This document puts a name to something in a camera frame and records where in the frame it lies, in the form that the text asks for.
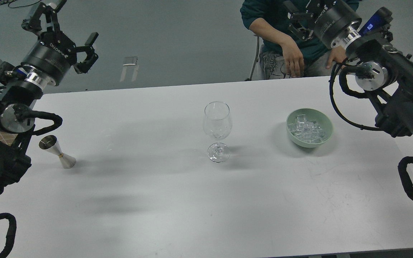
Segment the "person's right hand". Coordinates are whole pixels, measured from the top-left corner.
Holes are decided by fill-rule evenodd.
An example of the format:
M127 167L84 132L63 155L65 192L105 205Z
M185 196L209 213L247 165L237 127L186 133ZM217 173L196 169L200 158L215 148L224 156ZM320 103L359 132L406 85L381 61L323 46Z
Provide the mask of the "person's right hand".
M287 74L293 78L303 77L305 65L303 54L296 42L290 37L281 45Z

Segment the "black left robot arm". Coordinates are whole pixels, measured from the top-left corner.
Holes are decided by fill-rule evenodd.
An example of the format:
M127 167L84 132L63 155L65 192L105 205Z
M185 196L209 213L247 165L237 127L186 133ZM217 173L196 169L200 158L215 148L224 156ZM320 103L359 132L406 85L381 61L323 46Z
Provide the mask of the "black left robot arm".
M97 32L78 46L61 31L57 14L65 3L36 3L22 22L24 30L37 36L36 43L20 65L0 64L0 195L31 167L26 155L31 138L62 125L60 116L35 111L32 104L43 96L46 86L58 86L70 68L84 74L98 59L93 48ZM9 224L0 252L0 258L6 258L13 249L17 225L10 213L0 213L2 219Z

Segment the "person's left hand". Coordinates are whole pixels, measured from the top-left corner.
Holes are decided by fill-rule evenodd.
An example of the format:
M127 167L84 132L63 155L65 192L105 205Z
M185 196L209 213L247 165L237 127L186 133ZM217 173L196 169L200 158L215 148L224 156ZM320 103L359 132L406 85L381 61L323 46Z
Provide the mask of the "person's left hand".
M332 48L326 62L326 69L331 69L334 63L344 62L346 58L346 50L344 48L342 48L341 46Z

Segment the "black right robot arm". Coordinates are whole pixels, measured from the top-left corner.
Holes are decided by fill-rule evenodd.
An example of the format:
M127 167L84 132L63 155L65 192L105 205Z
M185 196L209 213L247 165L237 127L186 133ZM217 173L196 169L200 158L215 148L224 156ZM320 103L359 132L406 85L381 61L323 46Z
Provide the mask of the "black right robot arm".
M381 7L361 27L361 18L342 0L310 0L303 10L291 1L283 5L289 30L299 39L317 37L329 49L341 47L346 51L346 60L334 65L329 80L336 113L361 130L384 131L391 137L412 136L413 62L410 54L403 55L391 44L391 11ZM334 101L335 78L344 93L371 102L377 112L374 127L351 122L340 112ZM406 195L413 201L409 164L413 164L413 157L402 158L398 173Z

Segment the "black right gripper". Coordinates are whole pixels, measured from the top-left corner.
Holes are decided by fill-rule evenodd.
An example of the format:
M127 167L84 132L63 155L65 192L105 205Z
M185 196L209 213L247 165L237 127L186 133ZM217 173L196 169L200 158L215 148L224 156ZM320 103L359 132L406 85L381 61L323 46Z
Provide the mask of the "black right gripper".
M362 19L342 0L310 0L305 11L291 1L285 1L283 6L288 13L289 30L302 41L317 38L328 49L346 49L361 37L358 29Z

